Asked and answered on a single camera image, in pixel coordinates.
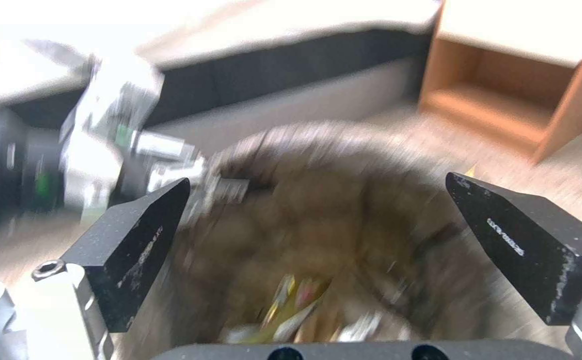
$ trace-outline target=wooden cabinet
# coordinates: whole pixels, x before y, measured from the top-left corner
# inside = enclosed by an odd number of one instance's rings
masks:
[[[582,24],[581,3],[566,1],[552,12],[551,2],[537,1],[543,13],[516,16],[516,6],[524,9],[519,0],[501,9],[447,0],[419,100],[421,111],[476,130],[534,163],[582,132],[582,27],[562,28]],[[534,28],[540,33],[520,38]]]

